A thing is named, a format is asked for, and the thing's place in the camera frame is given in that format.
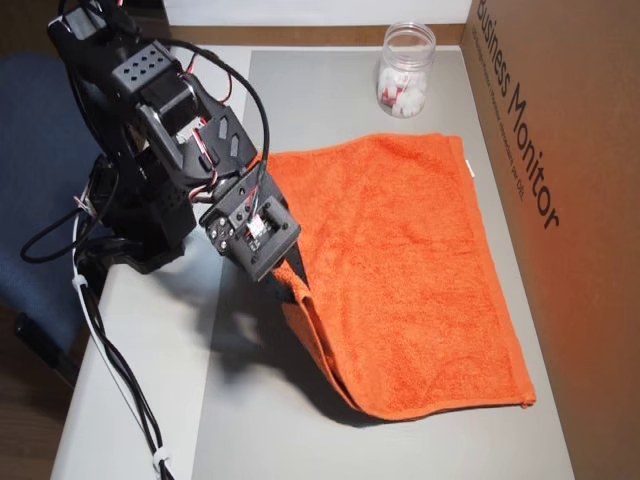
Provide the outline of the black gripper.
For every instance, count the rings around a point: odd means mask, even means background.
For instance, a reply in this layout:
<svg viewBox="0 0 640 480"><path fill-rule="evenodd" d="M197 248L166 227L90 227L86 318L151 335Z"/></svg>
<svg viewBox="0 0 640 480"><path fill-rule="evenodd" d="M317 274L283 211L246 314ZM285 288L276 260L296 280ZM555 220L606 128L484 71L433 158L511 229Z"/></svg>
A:
<svg viewBox="0 0 640 480"><path fill-rule="evenodd" d="M290 210L270 175L257 181L253 170L225 181L212 195L199 220L216 251L230 260L282 260L309 287L298 244L290 249ZM269 291L284 304L295 304L292 287L269 273Z"/></svg>

